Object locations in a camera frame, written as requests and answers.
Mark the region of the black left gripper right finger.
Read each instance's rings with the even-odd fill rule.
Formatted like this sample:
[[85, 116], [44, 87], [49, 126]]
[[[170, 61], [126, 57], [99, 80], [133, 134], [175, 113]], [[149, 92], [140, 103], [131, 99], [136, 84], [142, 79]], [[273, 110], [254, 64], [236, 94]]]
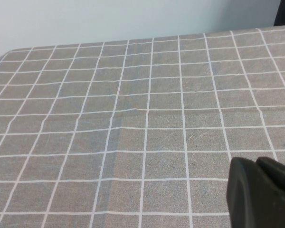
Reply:
[[285, 165], [269, 157], [259, 157], [256, 164], [278, 188], [285, 191]]

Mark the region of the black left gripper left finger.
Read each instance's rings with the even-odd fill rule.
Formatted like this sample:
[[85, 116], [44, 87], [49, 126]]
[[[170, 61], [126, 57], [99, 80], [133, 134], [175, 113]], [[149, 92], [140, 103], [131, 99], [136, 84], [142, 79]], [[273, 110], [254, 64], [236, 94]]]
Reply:
[[232, 158], [226, 199], [233, 228], [285, 228], [285, 191], [256, 161]]

